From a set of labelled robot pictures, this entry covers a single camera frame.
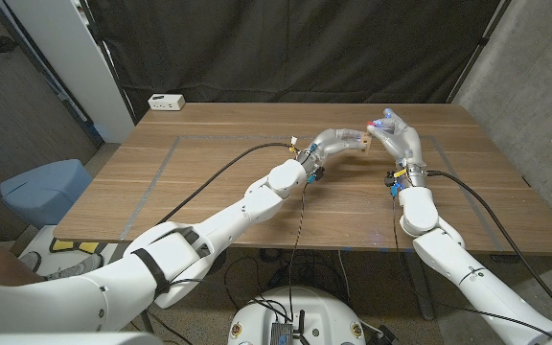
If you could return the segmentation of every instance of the black backdrop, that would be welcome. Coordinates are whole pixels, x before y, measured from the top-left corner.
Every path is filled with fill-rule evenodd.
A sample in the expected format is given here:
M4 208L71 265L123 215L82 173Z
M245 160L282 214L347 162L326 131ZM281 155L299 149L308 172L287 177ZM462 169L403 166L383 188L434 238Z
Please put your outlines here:
M138 118L187 102L443 103L499 0L92 0Z

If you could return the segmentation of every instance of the wooden table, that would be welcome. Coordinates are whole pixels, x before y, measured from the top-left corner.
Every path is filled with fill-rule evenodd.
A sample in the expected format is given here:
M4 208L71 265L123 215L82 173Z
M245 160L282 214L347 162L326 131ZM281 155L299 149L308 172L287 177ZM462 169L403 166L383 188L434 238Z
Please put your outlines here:
M149 111L60 222L62 240L130 242L241 152L267 142L304 148L326 128L364 130L391 107L421 136L430 170L458 175L492 206L520 249L552 255L552 211L468 112L454 104L187 103ZM172 220L200 222L239 200L255 180L291 158L286 148L244 157ZM383 185L393 158L375 140L368 154L344 152L306 193L300 248L393 251L392 198ZM440 215L473 253L510 253L489 215L456 184L428 177ZM301 188L276 217L254 225L236 246L289 248L295 242ZM402 209L396 207L399 219ZM398 225L400 248L411 239Z

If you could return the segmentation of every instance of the white robotic arm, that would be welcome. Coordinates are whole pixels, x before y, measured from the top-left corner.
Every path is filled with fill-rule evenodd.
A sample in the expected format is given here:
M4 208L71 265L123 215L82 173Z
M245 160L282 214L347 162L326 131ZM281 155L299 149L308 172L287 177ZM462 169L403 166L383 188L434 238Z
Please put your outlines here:
M453 282L479 311L509 317L552 334L552 321L540 315L520 296L493 275L465 249L459 233L442 218L426 188L425 163L421 158L421 141L390 109L385 118L368 125L396 159L400 178L399 193L403 216L400 225L414 237L413 246L421 259ZM519 323L483 315L487 323L506 344L544 344L549 336Z
M324 131L297 160L253 183L240 201L198 224L154 226L117 262L77 277L0 287L0 333L117 331L153 301L171 306L197 284L172 282L202 279L249 226L271 219L293 188L319 179L327 157L364 149L360 135L349 129Z

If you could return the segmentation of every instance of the electrical outlet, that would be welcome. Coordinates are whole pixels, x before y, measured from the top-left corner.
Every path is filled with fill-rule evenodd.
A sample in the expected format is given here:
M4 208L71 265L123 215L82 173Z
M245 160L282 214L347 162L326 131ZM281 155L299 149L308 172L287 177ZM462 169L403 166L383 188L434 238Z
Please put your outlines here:
M149 99L152 110L180 110L184 105L182 95L154 94Z

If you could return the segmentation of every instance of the shoe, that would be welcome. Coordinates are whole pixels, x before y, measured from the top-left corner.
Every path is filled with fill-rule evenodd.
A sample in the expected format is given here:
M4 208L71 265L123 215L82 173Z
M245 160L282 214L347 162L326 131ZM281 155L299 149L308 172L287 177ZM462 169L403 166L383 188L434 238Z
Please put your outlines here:
M33 272L37 272L39 265L42 263L42 257L37 252L29 252L18 258L18 260Z
M44 278L46 280L55 280L60 278L74 277L97 269L103 264L104 258L100 254L92 254L90 257L84 259L81 263L49 274Z

